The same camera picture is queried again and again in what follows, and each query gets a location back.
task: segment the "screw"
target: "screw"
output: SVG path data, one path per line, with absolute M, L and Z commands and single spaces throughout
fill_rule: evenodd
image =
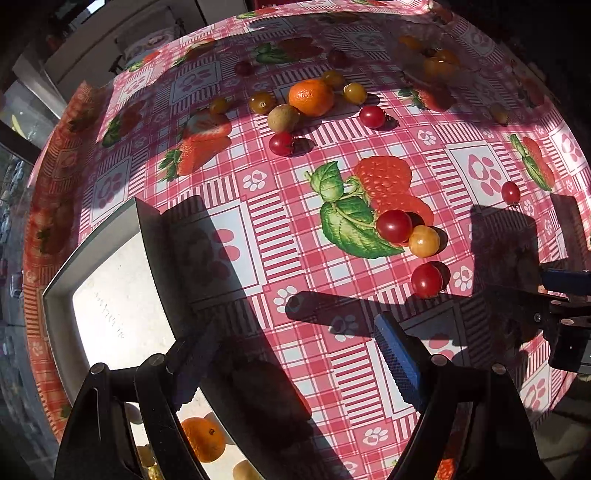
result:
M 155 353 L 150 358 L 148 358 L 148 363 L 152 365 L 152 367 L 157 367 L 158 365 L 162 364 L 166 360 L 166 357 L 161 353 Z
M 437 353 L 431 356 L 431 362 L 438 367 L 443 367 L 444 365 L 447 365 L 447 357 Z
M 90 367 L 90 373 L 93 375 L 100 374 L 105 369 L 105 364 L 99 362 Z
M 504 365 L 492 364 L 492 371 L 494 373 L 496 373 L 497 375 L 505 375 L 505 372 L 507 372 L 507 369 L 505 368 Z

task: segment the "tablecloth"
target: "tablecloth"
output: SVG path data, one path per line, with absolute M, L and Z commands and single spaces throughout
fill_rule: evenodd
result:
M 404 79 L 384 38 L 390 28 L 411 33 L 416 24 L 441 29 L 478 72 L 472 85 L 450 89 L 455 105 L 445 112 L 419 108 L 401 94 Z M 289 38 L 306 38 L 308 50 L 294 57 L 281 43 Z M 252 114 L 246 99 L 267 91 L 285 102 L 295 82 L 331 68 L 332 48 L 352 60 L 341 69 L 347 80 L 364 85 L 398 126 L 373 131 L 359 122 L 356 108 L 329 112 L 296 132 L 311 149 L 274 155 L 267 119 Z M 285 56 L 269 63 L 261 57 L 269 50 Z M 254 75 L 235 74 L 243 60 L 255 66 Z M 58 437 L 69 405 L 44 331 L 40 294 L 72 249 L 132 196 L 161 212 L 173 210 L 172 223 L 207 213 L 215 227 L 200 233 L 199 242 L 211 247 L 207 275 L 181 275 L 193 292 L 193 309 L 227 322 L 245 345 L 258 348 L 249 341 L 266 341 L 308 402 L 320 432 L 316 440 L 320 444 L 321 437 L 338 457 L 337 470 L 356 479 L 386 478 L 418 420 L 370 336 L 382 309 L 431 352 L 458 364 L 506 363 L 532 424 L 539 423 L 574 375 L 548 366 L 550 348 L 541 335 L 510 345 L 514 334 L 491 315 L 481 287 L 495 281 L 531 288 L 536 273 L 530 266 L 536 270 L 539 262 L 568 257 L 570 268 L 588 266 L 591 171 L 551 100 L 534 106 L 527 86 L 487 35 L 426 1 L 313 0 L 210 25 L 166 45 L 103 89 L 81 87 L 43 152 L 25 242 L 31 363 Z M 203 167 L 167 181 L 166 160 L 174 157 L 183 128 L 195 115 L 207 115 L 199 112 L 217 96 L 235 102 L 226 114 L 227 139 L 212 147 Z M 493 103 L 509 112 L 507 126 L 493 121 Z M 540 146 L 554 172 L 553 187 L 544 190 L 528 174 L 512 134 Z M 445 249 L 429 259 L 449 271 L 446 289 L 435 299 L 412 295 L 411 273 L 424 260 L 408 249 L 355 257 L 323 234 L 323 201 L 307 173 L 335 161 L 346 179 L 373 155 L 408 163 L 410 193 L 429 205 L 433 225 L 446 234 Z M 508 180 L 522 194 L 512 207 L 500 193 Z M 191 255 L 190 245 L 176 245 L 177 252 L 183 248 Z M 314 308 L 306 310 L 310 301 Z M 360 335 L 364 330 L 368 334 Z

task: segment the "plastic tablecloth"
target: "plastic tablecloth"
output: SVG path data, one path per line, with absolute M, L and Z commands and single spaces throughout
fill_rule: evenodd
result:
M 470 84 L 449 88 L 454 105 L 444 112 L 409 98 L 413 79 L 390 58 L 389 38 L 425 29 L 452 45 L 470 70 Z M 285 42 L 291 38 L 298 40 Z M 340 103 L 295 132 L 305 148 L 274 155 L 267 119 L 251 113 L 246 99 L 266 91 L 286 102 L 295 82 L 331 68 L 332 48 L 352 61 L 340 70 L 347 80 L 364 85 L 368 102 L 396 122 L 367 129 L 357 107 Z M 235 74 L 242 60 L 255 74 Z M 31 363 L 56 435 L 69 405 L 44 330 L 41 293 L 73 248 L 132 196 L 168 210 L 172 223 L 198 226 L 174 246 L 187 259 L 180 272 L 193 310 L 224 322 L 253 355 L 281 365 L 309 405 L 313 441 L 326 448 L 328 465 L 335 460 L 333 474 L 386 478 L 418 420 L 371 337 L 382 310 L 457 364 L 503 362 L 532 424 L 539 423 L 574 375 L 548 366 L 541 334 L 520 332 L 515 346 L 517 333 L 491 313 L 482 288 L 493 282 L 541 291 L 539 263 L 589 267 L 591 171 L 551 100 L 540 100 L 532 83 L 487 35 L 437 5 L 314 0 L 210 25 L 106 87 L 81 86 L 37 166 L 25 236 Z M 217 96 L 234 103 L 222 134 L 202 139 L 204 164 L 189 175 L 169 171 L 187 122 L 210 121 L 207 107 Z M 493 120 L 493 103 L 509 112 L 506 126 Z M 512 134 L 539 146 L 553 179 L 539 164 L 532 171 Z M 335 162 L 346 180 L 374 155 L 410 166 L 408 193 L 429 206 L 444 232 L 445 248 L 435 257 L 422 260 L 408 248 L 354 256 L 324 234 L 323 199 L 307 174 Z M 509 180 L 521 191 L 511 207 L 501 197 Z M 364 208 L 371 214 L 371 205 Z M 195 251 L 208 252 L 197 269 Z M 448 277 L 444 292 L 430 300 L 412 295 L 410 285 L 426 261 L 443 264 Z

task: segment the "checkered pattern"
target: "checkered pattern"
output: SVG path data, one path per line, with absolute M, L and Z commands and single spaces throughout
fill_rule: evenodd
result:
M 261 353 L 263 343 L 270 345 L 265 354 L 284 368 L 310 406 L 318 432 L 314 444 L 326 454 L 328 465 L 344 465 L 355 479 L 386 478 L 418 420 L 402 401 L 373 339 L 355 332 L 370 332 L 374 316 L 390 309 L 432 352 L 482 367 L 499 358 L 510 363 L 503 356 L 507 352 L 498 348 L 499 342 L 504 345 L 501 333 L 478 293 L 483 281 L 509 275 L 524 287 L 519 283 L 524 259 L 566 256 L 564 225 L 559 224 L 548 193 L 529 178 L 509 141 L 511 134 L 529 136 L 541 145 L 556 174 L 554 193 L 576 198 L 585 219 L 581 236 L 588 238 L 591 229 L 587 220 L 591 171 L 554 106 L 547 100 L 535 110 L 526 107 L 517 98 L 515 77 L 492 40 L 457 16 L 447 25 L 435 26 L 427 3 L 314 0 L 231 18 L 180 38 L 147 65 L 123 72 L 106 87 L 110 99 L 92 141 L 80 145 L 80 138 L 64 139 L 56 130 L 44 152 L 35 190 L 35 201 L 49 191 L 81 192 L 76 197 L 80 216 L 73 244 L 82 242 L 132 196 L 161 212 L 168 210 L 173 236 L 180 231 L 177 222 L 197 228 L 207 212 L 225 237 L 207 233 L 207 241 L 215 246 L 213 260 L 221 261 L 221 255 L 228 260 L 231 254 L 246 298 L 237 298 L 233 291 L 231 301 L 228 296 L 205 301 L 203 289 L 195 287 L 193 310 L 198 316 L 224 319 L 228 332 L 241 337 L 252 355 Z M 340 23 L 328 15 L 339 11 L 358 17 L 353 23 Z M 430 28 L 441 28 L 461 50 L 460 57 L 479 69 L 471 87 L 452 90 L 456 104 L 448 111 L 419 110 L 400 97 L 404 82 L 383 47 L 381 32 L 394 21 L 401 28 L 411 24 L 390 14 L 412 15 Z M 293 64 L 255 62 L 257 44 L 298 36 L 313 38 L 324 53 Z M 173 66 L 187 47 L 204 39 L 215 39 L 215 47 L 195 61 Z M 327 116 L 309 121 L 298 132 L 314 145 L 311 151 L 277 157 L 268 149 L 272 132 L 266 119 L 251 114 L 245 100 L 264 90 L 285 102 L 291 85 L 330 68 L 327 52 L 334 46 L 354 60 L 343 71 L 348 81 L 362 83 L 372 94 L 370 101 L 379 103 L 400 125 L 371 131 L 360 124 L 356 108 L 338 102 Z M 233 67 L 241 60 L 253 62 L 256 74 L 236 77 Z M 189 112 L 205 108 L 215 96 L 234 101 L 228 113 L 231 146 L 190 176 L 158 181 L 158 163 L 177 146 Z M 103 148 L 100 142 L 108 122 L 124 105 L 139 100 L 145 102 L 142 122 L 115 145 Z M 491 103 L 510 111 L 507 127 L 494 123 L 488 113 Z M 60 184 L 52 174 L 62 152 L 79 152 L 85 169 Z M 356 258 L 322 233 L 322 201 L 311 190 L 306 173 L 337 161 L 347 178 L 362 158 L 372 155 L 395 155 L 408 163 L 413 172 L 410 193 L 431 207 L 435 226 L 448 237 L 446 248 L 431 259 L 444 263 L 450 273 L 446 291 L 435 300 L 411 296 L 411 273 L 423 260 L 408 251 L 376 260 Z M 516 207 L 506 207 L 500 198 L 498 187 L 507 180 L 522 191 Z M 34 233 L 33 221 L 29 230 Z M 33 236 L 27 237 L 25 257 L 35 253 Z M 175 236 L 176 244 L 182 245 L 182 240 L 180 233 Z M 585 264 L 585 241 L 577 248 Z M 40 352 L 43 366 L 34 371 L 53 419 L 58 418 L 64 396 L 47 345 L 39 343 L 40 334 L 34 332 L 42 322 L 35 292 L 61 266 L 63 253 L 46 256 L 43 267 L 25 262 L 31 354 Z M 191 276 L 185 280 L 190 286 Z M 287 302 L 307 290 L 341 300 L 307 312 L 305 316 L 317 324 L 294 322 L 285 313 Z M 536 338 L 523 347 L 530 353 L 530 364 L 522 370 L 528 388 L 522 393 L 524 401 L 545 410 L 564 394 L 563 384 L 571 376 L 550 373 L 547 349 L 540 349 L 540 342 Z M 43 376 L 53 379 L 51 388 Z M 539 395 L 534 400 L 530 385 Z M 545 387 L 538 385 L 549 385 L 554 397 L 548 400 L 541 393 Z M 47 403 L 49 398 L 57 401 Z M 535 424 L 539 418 L 531 420 Z M 64 421 L 53 421 L 52 426 L 59 434 Z

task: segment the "metal bolt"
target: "metal bolt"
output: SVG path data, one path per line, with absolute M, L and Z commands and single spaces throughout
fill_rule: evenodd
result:
M 164 363 L 164 360 L 166 360 L 166 357 L 163 354 L 155 353 L 150 358 L 148 358 L 148 363 L 152 365 L 152 367 L 156 367 Z
M 496 373 L 497 375 L 505 375 L 505 372 L 507 372 L 507 369 L 502 364 L 492 364 L 492 371 L 494 373 Z
M 444 365 L 447 365 L 447 357 L 437 353 L 431 356 L 431 362 L 438 367 L 443 367 Z
M 90 373 L 93 375 L 100 374 L 105 369 L 105 364 L 99 362 L 90 367 Z

